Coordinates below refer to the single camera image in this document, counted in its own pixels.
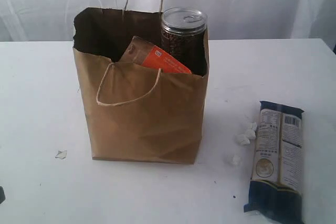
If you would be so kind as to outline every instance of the white curtain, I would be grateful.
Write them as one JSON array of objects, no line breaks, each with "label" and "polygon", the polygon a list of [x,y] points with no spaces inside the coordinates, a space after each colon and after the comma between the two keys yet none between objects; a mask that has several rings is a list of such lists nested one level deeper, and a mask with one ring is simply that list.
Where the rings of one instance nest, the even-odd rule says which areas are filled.
[{"label": "white curtain", "polygon": [[[122,8],[125,0],[0,0],[0,41],[72,40],[73,18],[88,6]],[[164,0],[208,15],[210,39],[322,38],[336,44],[335,0]],[[128,9],[157,11],[159,0]]]}]

